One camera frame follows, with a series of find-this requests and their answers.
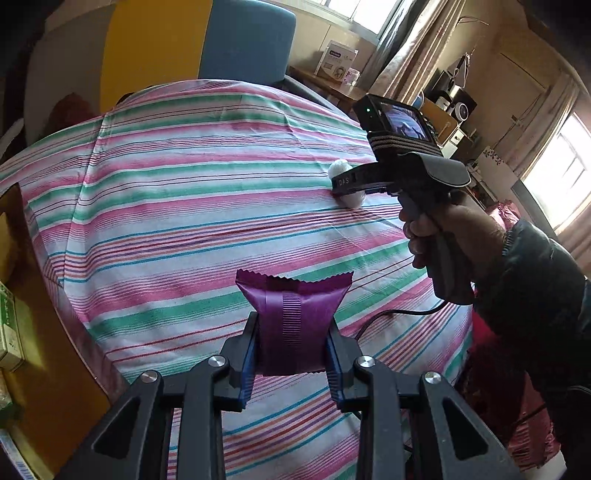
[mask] purple wrapper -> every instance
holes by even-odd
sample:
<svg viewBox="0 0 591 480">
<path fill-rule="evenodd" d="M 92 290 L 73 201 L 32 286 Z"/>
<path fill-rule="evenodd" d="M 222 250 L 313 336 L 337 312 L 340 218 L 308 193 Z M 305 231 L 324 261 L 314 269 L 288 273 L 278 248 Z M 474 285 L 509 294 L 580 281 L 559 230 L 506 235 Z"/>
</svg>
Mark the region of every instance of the purple wrapper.
<svg viewBox="0 0 591 480">
<path fill-rule="evenodd" d="M 236 285 L 259 314 L 257 373 L 324 370 L 330 321 L 352 281 L 353 273 L 305 282 L 238 270 Z"/>
</svg>

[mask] wooden desk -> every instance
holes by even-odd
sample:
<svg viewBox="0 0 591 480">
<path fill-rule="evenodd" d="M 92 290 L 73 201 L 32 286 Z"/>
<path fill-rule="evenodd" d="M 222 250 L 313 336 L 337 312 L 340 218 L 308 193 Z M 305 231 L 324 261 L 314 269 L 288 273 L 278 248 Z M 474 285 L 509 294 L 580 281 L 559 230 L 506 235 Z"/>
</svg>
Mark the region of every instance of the wooden desk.
<svg viewBox="0 0 591 480">
<path fill-rule="evenodd" d="M 337 97 L 337 107 L 345 113 L 349 113 L 353 104 L 361 100 L 367 92 L 361 88 L 353 87 L 345 83 L 333 82 L 314 75 L 311 72 L 301 70 L 297 67 L 289 67 L 289 75 L 299 82 L 309 82 L 321 88 L 324 92 Z"/>
</svg>

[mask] device screen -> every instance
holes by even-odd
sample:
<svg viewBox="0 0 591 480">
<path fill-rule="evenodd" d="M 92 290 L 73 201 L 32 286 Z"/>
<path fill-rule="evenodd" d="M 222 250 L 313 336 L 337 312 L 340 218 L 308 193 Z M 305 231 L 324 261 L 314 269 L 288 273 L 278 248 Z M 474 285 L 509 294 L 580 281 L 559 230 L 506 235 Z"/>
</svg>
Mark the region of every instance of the device screen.
<svg viewBox="0 0 591 480">
<path fill-rule="evenodd" d="M 413 111 L 390 103 L 382 103 L 381 107 L 392 127 L 392 133 L 401 137 L 430 140 Z"/>
</svg>

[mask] metal screw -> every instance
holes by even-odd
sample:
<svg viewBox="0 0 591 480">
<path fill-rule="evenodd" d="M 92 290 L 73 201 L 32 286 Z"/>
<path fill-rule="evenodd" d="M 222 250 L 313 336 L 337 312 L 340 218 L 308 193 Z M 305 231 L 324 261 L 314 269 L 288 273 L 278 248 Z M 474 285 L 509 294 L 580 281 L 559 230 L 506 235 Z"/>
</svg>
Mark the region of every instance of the metal screw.
<svg viewBox="0 0 591 480">
<path fill-rule="evenodd" d="M 438 384 L 441 381 L 441 375 L 437 372 L 427 372 L 425 374 L 425 382 L 433 385 Z"/>
<path fill-rule="evenodd" d="M 226 359 L 221 355 L 213 355 L 209 357 L 207 363 L 212 367 L 223 367 L 224 365 L 226 365 Z"/>
<path fill-rule="evenodd" d="M 375 360 L 372 356 L 362 355 L 357 358 L 357 363 L 359 364 L 360 367 L 370 368 L 375 365 Z"/>
<path fill-rule="evenodd" d="M 148 370 L 147 372 L 142 373 L 139 377 L 144 383 L 152 383 L 158 380 L 158 372 L 155 372 L 154 370 Z"/>
</svg>

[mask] white fluffy object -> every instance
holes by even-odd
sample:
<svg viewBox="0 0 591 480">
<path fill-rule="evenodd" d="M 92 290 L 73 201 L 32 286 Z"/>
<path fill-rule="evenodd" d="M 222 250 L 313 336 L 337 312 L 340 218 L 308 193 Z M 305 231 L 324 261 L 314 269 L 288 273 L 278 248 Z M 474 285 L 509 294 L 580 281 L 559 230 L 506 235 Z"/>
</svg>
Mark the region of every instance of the white fluffy object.
<svg viewBox="0 0 591 480">
<path fill-rule="evenodd" d="M 342 158 L 335 160 L 329 167 L 329 178 L 332 180 L 337 175 L 340 175 L 347 170 L 351 170 L 352 168 L 353 167 L 349 165 L 349 162 L 343 160 Z M 339 197 L 339 200 L 346 207 L 356 209 L 363 205 L 363 201 L 365 200 L 365 192 L 355 192 L 350 195 L 343 195 L 342 197 Z"/>
</svg>

